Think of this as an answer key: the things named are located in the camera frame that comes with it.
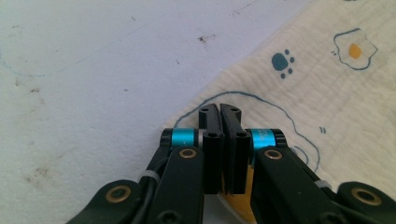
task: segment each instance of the paw print pattern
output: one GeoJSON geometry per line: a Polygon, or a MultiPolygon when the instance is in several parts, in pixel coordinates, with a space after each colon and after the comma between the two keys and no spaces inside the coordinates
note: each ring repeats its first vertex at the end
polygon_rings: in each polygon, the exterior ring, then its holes
{"type": "Polygon", "coordinates": [[[282,72],[280,74],[280,77],[282,78],[286,77],[286,73],[288,73],[289,75],[293,73],[293,70],[289,67],[289,63],[294,63],[295,59],[294,57],[290,57],[288,60],[287,57],[289,57],[289,55],[290,51],[288,49],[285,49],[285,54],[276,53],[272,58],[273,67],[276,71],[282,72]]]}

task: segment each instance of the wire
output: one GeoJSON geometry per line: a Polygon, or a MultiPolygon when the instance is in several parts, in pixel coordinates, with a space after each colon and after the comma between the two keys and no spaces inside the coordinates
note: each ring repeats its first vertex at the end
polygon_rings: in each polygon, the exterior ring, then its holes
{"type": "MultiPolygon", "coordinates": [[[[157,162],[157,164],[154,166],[153,172],[159,174],[159,176],[162,177],[163,168],[166,166],[168,161],[169,161],[169,158],[164,158],[164,159],[160,160],[159,162],[157,162]]],[[[151,203],[154,199],[155,192],[157,191],[157,188],[158,188],[157,180],[151,176],[142,176],[142,178],[139,181],[139,184],[142,187],[147,186],[147,188],[145,190],[146,194],[144,196],[144,201],[143,201],[142,205],[140,206],[139,210],[136,212],[136,215],[134,215],[134,218],[133,218],[131,224],[145,223],[146,217],[149,212],[149,208],[150,208],[151,203]]]]}

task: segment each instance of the muslin blanket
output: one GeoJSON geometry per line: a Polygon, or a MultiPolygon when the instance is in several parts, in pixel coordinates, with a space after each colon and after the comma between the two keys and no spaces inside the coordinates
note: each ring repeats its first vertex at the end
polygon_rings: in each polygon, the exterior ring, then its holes
{"type": "Polygon", "coordinates": [[[396,198],[396,2],[315,1],[169,120],[239,107],[244,128],[279,128],[336,190],[360,181],[396,198]]]}

